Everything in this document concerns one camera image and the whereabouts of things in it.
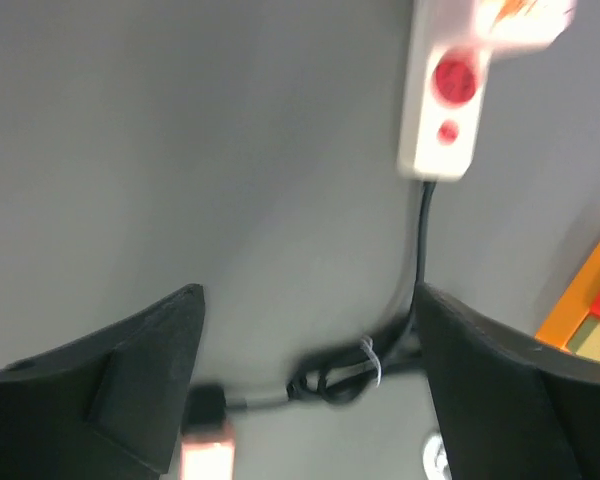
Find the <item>beige red power strip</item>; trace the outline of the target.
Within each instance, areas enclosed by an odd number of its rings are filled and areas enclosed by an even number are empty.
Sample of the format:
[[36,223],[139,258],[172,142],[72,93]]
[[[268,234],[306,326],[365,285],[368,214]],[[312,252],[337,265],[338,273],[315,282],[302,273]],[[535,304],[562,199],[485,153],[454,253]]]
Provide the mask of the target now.
[[477,1],[416,1],[409,38],[397,169],[457,181],[472,163],[491,52]]

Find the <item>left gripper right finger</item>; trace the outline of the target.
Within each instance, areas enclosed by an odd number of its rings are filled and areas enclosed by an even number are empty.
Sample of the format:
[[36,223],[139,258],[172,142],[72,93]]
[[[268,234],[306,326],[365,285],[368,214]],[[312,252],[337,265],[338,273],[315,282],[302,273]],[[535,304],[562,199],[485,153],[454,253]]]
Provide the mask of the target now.
[[600,363],[427,284],[414,314],[455,479],[600,479]]

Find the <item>salmon pink plug adapter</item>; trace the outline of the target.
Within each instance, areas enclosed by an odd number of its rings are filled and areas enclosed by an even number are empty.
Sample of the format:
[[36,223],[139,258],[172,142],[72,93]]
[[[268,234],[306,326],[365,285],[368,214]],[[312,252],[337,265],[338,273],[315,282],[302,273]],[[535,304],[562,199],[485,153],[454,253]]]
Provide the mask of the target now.
[[181,441],[179,479],[232,480],[235,450],[235,430],[229,423],[214,431],[185,435]]

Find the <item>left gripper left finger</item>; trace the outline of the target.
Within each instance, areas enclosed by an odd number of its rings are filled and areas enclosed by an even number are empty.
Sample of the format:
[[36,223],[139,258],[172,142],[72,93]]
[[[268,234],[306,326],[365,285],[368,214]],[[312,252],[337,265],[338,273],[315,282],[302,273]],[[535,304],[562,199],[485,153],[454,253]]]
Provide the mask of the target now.
[[158,479],[169,471],[205,317],[189,284],[0,369],[0,479]]

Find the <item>yellow cube charger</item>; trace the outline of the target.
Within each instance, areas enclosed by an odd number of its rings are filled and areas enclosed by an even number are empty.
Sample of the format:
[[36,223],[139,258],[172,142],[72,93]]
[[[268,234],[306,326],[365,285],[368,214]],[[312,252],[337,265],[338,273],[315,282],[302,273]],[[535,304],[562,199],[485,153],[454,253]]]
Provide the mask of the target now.
[[588,316],[567,343],[574,355],[600,363],[600,318]]

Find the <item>orange power strip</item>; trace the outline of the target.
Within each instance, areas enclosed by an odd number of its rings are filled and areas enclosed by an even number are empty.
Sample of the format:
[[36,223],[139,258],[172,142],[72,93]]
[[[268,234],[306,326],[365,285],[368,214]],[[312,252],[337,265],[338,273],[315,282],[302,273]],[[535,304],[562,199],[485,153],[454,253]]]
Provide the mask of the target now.
[[588,316],[600,291],[600,240],[559,298],[535,338],[565,352],[567,343]]

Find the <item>pink cube adapter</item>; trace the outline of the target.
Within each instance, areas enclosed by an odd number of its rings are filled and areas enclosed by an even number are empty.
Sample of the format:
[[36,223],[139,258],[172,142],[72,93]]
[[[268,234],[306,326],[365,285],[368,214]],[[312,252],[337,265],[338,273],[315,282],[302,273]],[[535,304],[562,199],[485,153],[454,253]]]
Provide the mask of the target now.
[[496,57],[544,50],[571,25],[577,4],[576,0],[477,1],[476,40]]

